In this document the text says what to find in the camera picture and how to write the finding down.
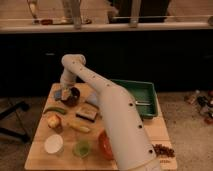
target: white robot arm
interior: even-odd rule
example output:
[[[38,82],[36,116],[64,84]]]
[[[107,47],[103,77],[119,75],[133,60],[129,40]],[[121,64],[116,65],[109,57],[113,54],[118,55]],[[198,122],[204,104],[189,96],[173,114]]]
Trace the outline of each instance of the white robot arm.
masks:
[[[146,134],[135,100],[123,87],[91,71],[80,54],[62,58],[61,86],[73,86],[76,76],[98,94],[100,114],[119,170],[159,171],[159,160]]]

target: wooden cutting board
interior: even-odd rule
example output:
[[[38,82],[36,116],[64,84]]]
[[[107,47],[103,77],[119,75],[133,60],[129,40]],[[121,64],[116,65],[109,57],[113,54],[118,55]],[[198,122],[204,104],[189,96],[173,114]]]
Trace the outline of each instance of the wooden cutting board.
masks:
[[[77,118],[75,112],[79,107],[86,106],[98,112],[98,109],[85,103],[85,98],[89,96],[92,89],[86,83],[78,83],[76,87],[80,90],[81,96],[77,106],[67,107],[60,101],[55,101],[53,94],[55,90],[60,89],[60,84],[52,85],[44,109],[50,106],[58,106],[66,109],[66,115],[58,114],[62,119],[63,131],[60,135],[64,140],[64,148],[60,154],[50,155],[44,150],[44,142],[47,137],[56,132],[48,127],[47,117],[52,112],[42,114],[30,152],[28,154],[25,169],[26,170],[117,170],[115,161],[106,160],[98,147],[98,135],[104,130],[100,115],[96,118],[95,123]],[[88,134],[73,130],[68,126],[69,121],[78,121],[91,128]],[[162,144],[172,147],[167,132],[167,128],[158,104],[158,116],[151,120],[144,120],[144,126],[153,145]],[[91,153],[85,158],[76,157],[72,153],[73,146],[78,140],[89,140]],[[176,170],[177,162],[173,157],[159,157],[160,163],[164,170]]]

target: white bowl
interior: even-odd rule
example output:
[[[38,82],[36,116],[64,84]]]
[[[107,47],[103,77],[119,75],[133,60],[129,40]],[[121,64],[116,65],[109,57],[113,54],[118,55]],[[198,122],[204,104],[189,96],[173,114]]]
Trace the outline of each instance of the white bowl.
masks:
[[[54,134],[49,136],[45,143],[44,149],[49,154],[57,154],[63,149],[63,139],[60,135]]]

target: black cabinet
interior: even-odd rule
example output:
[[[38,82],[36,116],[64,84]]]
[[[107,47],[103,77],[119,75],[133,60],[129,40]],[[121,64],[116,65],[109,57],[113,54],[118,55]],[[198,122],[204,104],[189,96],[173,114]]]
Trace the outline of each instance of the black cabinet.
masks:
[[[212,30],[0,35],[0,96],[47,95],[61,57],[82,53],[106,78],[150,81],[157,91],[212,89]]]

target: green plastic bin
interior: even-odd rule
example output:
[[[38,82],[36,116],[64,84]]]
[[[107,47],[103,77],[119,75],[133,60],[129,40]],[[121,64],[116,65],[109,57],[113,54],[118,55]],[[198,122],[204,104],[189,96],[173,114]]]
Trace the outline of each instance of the green plastic bin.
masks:
[[[111,79],[114,83],[126,88],[137,101],[145,101],[150,105],[138,106],[137,110],[143,119],[152,119],[158,115],[156,92],[151,82]]]

